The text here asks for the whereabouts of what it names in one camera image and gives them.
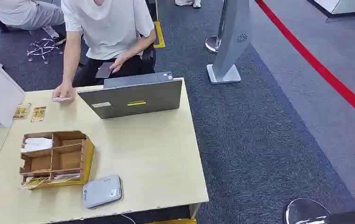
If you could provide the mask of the person's right hand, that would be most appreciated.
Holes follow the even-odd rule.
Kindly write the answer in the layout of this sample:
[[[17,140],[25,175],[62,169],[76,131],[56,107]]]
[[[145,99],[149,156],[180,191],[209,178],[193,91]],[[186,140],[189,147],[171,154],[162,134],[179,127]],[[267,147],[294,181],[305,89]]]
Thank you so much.
[[[73,88],[71,82],[63,81],[58,87],[53,90],[52,100],[59,101],[74,99],[76,96],[76,89]]]

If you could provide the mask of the person's left hand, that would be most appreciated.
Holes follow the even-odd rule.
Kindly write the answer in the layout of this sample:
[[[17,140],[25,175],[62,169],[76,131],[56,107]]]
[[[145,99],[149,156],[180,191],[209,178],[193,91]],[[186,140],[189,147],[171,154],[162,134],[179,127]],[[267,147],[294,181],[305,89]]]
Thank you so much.
[[[130,56],[126,53],[118,55],[113,64],[109,66],[109,70],[111,71],[111,73],[113,74],[118,72],[129,58]]]

